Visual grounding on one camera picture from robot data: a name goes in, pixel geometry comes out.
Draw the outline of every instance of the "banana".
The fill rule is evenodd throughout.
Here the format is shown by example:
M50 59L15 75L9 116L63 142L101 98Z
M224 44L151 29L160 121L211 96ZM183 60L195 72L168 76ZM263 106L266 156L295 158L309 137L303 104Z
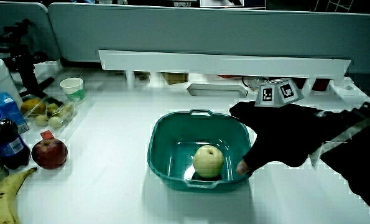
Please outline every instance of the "banana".
M24 172L9 175L0 182L0 224L20 224L16 213L15 198L24 180L33 172L36 167Z

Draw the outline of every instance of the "blue box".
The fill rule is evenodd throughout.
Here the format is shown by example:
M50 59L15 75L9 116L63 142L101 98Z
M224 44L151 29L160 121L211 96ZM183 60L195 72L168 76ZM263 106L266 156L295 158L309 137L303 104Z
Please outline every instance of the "blue box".
M10 119L16 123L19 134L29 130L29 126L17 107L16 102L8 93L0 94L0 112L3 118Z

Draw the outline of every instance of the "black stand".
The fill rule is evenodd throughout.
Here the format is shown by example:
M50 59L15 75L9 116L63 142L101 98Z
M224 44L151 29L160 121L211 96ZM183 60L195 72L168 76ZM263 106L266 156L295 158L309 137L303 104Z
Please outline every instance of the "black stand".
M18 71L26 91L19 93L21 97L27 95L35 95L39 98L47 96L44 93L54 79L49 77L45 81L38 83L34 73L34 64L46 62L48 56L43 51L37 51L33 55L29 52L29 48L25 44L21 44L22 36L27 34L27 28L30 21L24 19L21 22L15 23L14 26L4 27L5 34L0 35L0 53L9 53L11 57L2 58L6 67L10 71Z

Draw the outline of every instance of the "paper cup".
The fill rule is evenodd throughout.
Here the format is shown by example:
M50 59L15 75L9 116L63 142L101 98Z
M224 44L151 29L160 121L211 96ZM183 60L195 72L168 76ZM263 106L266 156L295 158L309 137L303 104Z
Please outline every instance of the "paper cup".
M81 78L66 78L60 82L68 100L82 103L85 97L84 84Z

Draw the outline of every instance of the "fruit tray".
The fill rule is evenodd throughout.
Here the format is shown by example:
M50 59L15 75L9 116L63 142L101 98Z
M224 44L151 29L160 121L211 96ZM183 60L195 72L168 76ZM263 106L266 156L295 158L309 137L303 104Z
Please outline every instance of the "fruit tray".
M201 146L217 147L224 158L220 174L213 179L200 177L193 157ZM227 192L248 179L237 175L236 167L251 147L245 125L210 110L169 113L155 124L147 152L147 163L167 187L192 192Z
M46 96L42 99L30 96L23 99L21 113L30 128L58 131L76 115L75 103L57 96Z

